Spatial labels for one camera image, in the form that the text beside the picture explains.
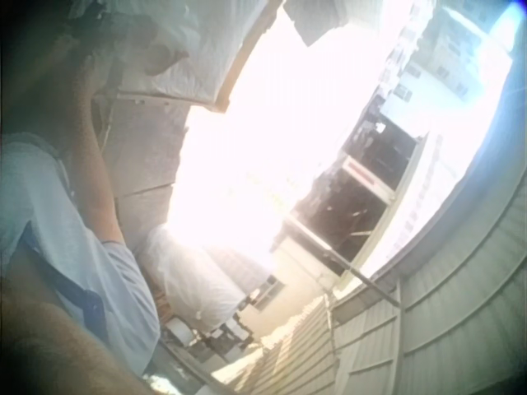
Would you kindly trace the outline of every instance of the dark blue strap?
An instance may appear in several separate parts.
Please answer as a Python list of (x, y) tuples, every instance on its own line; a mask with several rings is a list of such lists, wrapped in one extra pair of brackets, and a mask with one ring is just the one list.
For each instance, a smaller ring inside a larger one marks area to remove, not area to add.
[[(30, 224), (24, 229), (22, 241), (42, 257)], [(70, 303), (81, 309), (86, 329), (101, 339), (106, 345), (109, 345), (105, 305), (99, 294), (92, 290), (84, 290), (75, 281), (70, 280), (50, 265), (44, 258), (40, 261), (41, 264), (37, 264), (36, 267), (44, 280)]]

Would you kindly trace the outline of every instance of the light blue shirt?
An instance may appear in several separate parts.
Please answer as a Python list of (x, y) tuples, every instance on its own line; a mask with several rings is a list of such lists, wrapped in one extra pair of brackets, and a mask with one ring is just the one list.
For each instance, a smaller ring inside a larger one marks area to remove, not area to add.
[[(2, 274), (29, 224), (42, 257), (101, 297), (110, 350), (142, 374), (160, 328), (152, 295), (130, 250), (117, 242), (101, 243), (84, 226), (70, 198), (66, 172), (41, 138), (28, 133), (3, 136), (0, 166)], [(82, 310), (60, 293), (58, 297), (83, 326)]]

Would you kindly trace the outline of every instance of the plastic sheet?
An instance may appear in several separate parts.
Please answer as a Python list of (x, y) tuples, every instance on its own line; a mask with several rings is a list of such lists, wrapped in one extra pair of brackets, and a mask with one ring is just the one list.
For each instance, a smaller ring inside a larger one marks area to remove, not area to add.
[[(70, 17), (92, 0), (75, 0)], [(141, 95), (168, 95), (213, 103), (240, 46), (267, 0), (104, 0), (109, 12), (149, 15), (163, 40), (189, 58), (159, 76), (127, 73), (122, 89)]]
[(200, 332), (218, 328), (245, 299), (203, 249), (178, 242), (165, 225), (152, 230), (138, 261), (165, 292), (174, 313)]

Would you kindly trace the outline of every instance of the corrugated metal roof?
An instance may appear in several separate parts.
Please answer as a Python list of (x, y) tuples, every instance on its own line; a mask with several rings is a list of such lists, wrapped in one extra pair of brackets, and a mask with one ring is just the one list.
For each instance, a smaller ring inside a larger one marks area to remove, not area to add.
[(337, 304), (335, 394), (475, 393), (525, 367), (525, 112), (506, 107), (433, 228), (377, 277), (402, 311), (365, 288)]
[(232, 387), (252, 395), (332, 394), (335, 357), (328, 305), (321, 298), (287, 338), (246, 369), (247, 379)]

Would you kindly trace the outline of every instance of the person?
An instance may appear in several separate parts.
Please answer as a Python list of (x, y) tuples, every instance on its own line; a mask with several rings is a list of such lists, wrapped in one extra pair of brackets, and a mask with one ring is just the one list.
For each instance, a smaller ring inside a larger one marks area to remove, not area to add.
[[(18, 383), (33, 389), (116, 393), (100, 386), (138, 384), (160, 327), (124, 243), (92, 125), (94, 58), (72, 63), (77, 45), (59, 40), (51, 60), (35, 63), (49, 67), (36, 73), (44, 77), (2, 95), (13, 104), (2, 108), (0, 154), (2, 377), (20, 368), (28, 382)], [(102, 368), (101, 381), (93, 379)]]

